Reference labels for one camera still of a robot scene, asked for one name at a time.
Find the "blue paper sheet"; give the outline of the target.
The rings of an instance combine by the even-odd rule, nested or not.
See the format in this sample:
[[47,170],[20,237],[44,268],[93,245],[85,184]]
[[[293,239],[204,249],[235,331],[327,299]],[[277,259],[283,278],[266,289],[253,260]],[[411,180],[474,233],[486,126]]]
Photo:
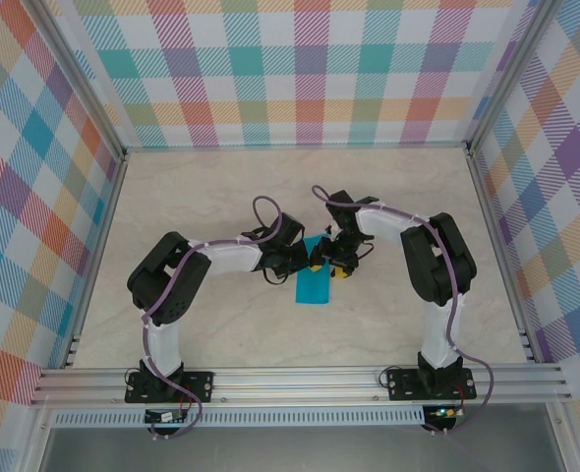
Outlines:
[[322,268],[312,271],[306,267],[297,273],[295,302],[308,305],[325,305],[329,302],[330,268],[325,261]]

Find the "left small circuit board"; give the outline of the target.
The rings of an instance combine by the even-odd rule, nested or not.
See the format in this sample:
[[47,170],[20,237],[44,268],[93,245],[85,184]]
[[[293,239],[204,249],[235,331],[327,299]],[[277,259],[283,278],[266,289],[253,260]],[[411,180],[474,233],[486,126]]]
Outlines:
[[144,413],[144,422],[149,425],[176,425],[183,424],[187,417],[187,411],[181,411],[178,409],[147,409]]

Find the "wide aluminium frame beam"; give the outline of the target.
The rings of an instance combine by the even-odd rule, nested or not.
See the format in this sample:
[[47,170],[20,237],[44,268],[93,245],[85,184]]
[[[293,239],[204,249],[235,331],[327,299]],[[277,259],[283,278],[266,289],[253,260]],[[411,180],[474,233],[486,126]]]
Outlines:
[[[211,406],[347,406],[386,404],[379,385],[380,367],[213,368]],[[490,403],[564,403],[570,386],[556,364],[499,364],[494,380],[471,368],[479,404],[490,391]],[[41,374],[34,408],[124,407],[125,376],[120,369],[46,370]]]

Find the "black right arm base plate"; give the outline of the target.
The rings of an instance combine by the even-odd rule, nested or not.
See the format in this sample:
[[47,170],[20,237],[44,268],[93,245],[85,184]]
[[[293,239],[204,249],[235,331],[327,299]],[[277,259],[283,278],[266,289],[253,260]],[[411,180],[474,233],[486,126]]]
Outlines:
[[387,390],[391,401],[471,400],[478,397],[472,371],[429,373],[419,369],[387,371]]

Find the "aluminium side rail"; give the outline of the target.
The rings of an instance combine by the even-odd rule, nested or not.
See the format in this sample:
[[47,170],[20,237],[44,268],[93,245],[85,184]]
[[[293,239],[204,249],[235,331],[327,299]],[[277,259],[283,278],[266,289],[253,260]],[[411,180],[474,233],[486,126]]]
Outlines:
[[82,335],[91,296],[97,281],[97,276],[104,255],[109,231],[114,218],[114,213],[126,177],[129,160],[130,153],[125,150],[123,156],[119,159],[116,166],[116,173],[112,189],[99,225],[99,232],[97,234],[94,252],[92,253],[88,262],[87,276],[83,285],[83,291],[81,292],[79,305],[71,317],[70,325],[65,336],[63,337],[62,350],[56,358],[56,362],[54,364],[56,369],[65,369],[68,366],[68,359],[72,356],[72,345],[78,341]]
[[522,341],[526,359],[530,363],[541,363],[542,359],[539,345],[537,339],[532,337],[530,320],[527,317],[525,305],[518,290],[516,278],[511,271],[508,255],[504,246],[503,235],[498,220],[493,213],[491,197],[487,192],[476,157],[472,152],[466,149],[465,159],[479,200],[483,218],[490,235],[499,273],[517,326],[519,337]]

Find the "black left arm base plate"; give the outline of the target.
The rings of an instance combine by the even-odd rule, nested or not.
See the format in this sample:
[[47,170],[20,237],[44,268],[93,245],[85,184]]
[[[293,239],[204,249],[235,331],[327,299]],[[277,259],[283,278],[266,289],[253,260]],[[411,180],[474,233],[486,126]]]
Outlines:
[[[148,370],[132,369],[125,374],[124,402],[130,404],[189,403],[189,397]],[[177,370],[168,380],[194,394],[201,403],[209,403],[213,389],[213,372]]]

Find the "aluminium corner post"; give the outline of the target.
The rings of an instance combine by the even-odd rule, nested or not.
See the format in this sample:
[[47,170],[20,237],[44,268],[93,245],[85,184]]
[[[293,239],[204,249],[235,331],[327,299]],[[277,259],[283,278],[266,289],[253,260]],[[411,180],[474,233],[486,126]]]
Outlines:
[[107,146],[117,155],[118,159],[124,161],[126,159],[126,148],[118,137],[102,104],[93,91],[87,75],[83,71],[73,49],[69,46],[65,35],[60,31],[45,0],[21,0],[21,3],[51,49],[72,89],[77,93],[81,103],[86,108],[87,114],[94,122],[98,133],[105,140]]
[[563,0],[515,0],[490,55],[490,69],[474,93],[472,113],[463,135],[468,156],[475,156],[501,108],[521,79]]

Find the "aluminium frame leg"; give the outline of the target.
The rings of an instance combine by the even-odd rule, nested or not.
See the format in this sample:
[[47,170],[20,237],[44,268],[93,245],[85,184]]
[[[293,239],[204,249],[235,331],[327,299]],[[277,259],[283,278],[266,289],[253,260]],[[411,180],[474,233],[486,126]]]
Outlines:
[[53,410],[36,409],[33,417],[19,472],[39,472],[50,437]]
[[575,466],[575,453],[573,436],[567,423],[567,415],[561,403],[548,402],[546,407],[563,468],[565,472],[572,472]]

